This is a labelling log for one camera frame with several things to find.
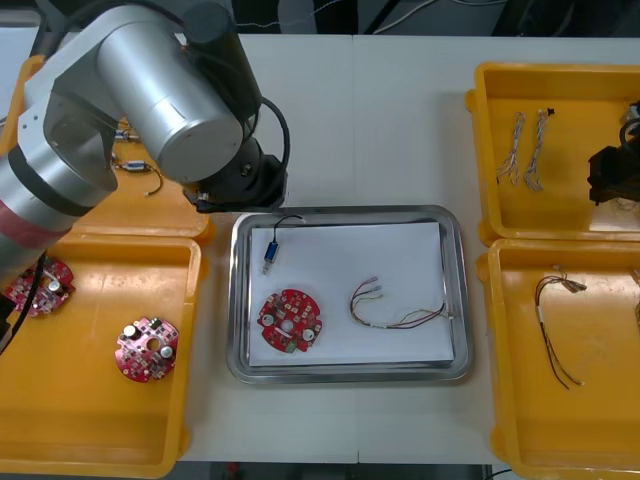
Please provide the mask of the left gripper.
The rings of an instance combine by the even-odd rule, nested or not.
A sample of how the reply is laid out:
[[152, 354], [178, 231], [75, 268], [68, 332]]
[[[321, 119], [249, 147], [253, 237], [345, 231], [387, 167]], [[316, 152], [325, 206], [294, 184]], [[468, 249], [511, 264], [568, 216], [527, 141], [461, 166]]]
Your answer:
[[219, 172], [183, 187], [198, 213], [270, 212], [283, 202], [286, 162], [261, 149], [241, 149]]

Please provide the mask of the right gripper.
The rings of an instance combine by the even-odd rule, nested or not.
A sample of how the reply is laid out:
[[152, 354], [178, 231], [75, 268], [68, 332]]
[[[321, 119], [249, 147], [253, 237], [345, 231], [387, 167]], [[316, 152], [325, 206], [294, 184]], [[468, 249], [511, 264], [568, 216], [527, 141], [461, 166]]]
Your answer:
[[639, 156], [607, 146], [589, 160], [589, 199], [596, 205], [618, 198], [639, 201]]

